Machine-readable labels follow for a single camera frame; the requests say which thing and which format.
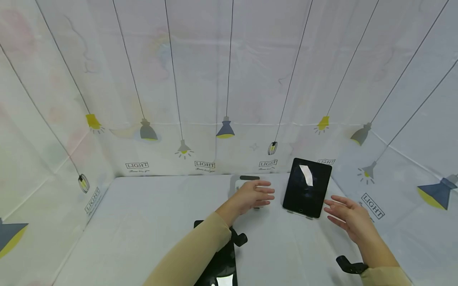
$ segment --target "black clamp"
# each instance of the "black clamp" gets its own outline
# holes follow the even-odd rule
[[[244,233],[241,233],[240,235],[237,234],[237,232],[232,228],[230,227],[229,228],[231,233],[232,233],[232,236],[230,238],[230,240],[235,244],[237,245],[238,247],[244,245],[245,243],[248,242],[248,238],[246,237],[246,235]]]
[[[362,262],[358,263],[350,263],[348,259],[345,257],[345,255],[341,255],[336,258],[337,264],[339,264],[340,268],[342,269],[343,272],[347,272],[350,274],[361,274],[363,273],[366,269],[369,268],[366,264]]]

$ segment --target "white table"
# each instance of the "white table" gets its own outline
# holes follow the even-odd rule
[[[360,262],[356,246],[323,212],[319,220],[288,213],[289,174],[266,174],[276,199],[234,224],[248,243],[235,247],[240,286],[361,285],[335,259]],[[54,286],[141,285],[160,259],[228,197],[231,175],[117,178]],[[331,180],[327,197],[342,195]]]

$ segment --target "black tablet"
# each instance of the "black tablet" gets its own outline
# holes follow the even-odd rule
[[[295,158],[289,174],[283,208],[319,218],[332,167]]]

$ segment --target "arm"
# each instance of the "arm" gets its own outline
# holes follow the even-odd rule
[[[178,242],[156,268],[143,286],[192,286],[231,238],[229,227],[250,208],[268,205],[274,189],[267,181],[245,183],[228,201]]]
[[[325,200],[329,208],[324,211],[333,215],[328,219],[344,229],[358,245],[361,256],[369,268],[361,274],[365,286],[406,286],[411,282],[402,271],[388,246],[378,234],[365,208],[354,201],[331,196]]]

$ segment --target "white backdrop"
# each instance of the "white backdrop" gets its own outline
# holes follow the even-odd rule
[[[415,284],[457,278],[457,192],[417,187],[458,173],[458,3],[234,0],[232,41],[231,11],[167,0],[168,28],[159,0],[0,2],[0,217],[28,223],[2,284],[50,285],[114,176],[279,173],[295,157],[333,165]],[[234,136],[217,138],[226,115]]]

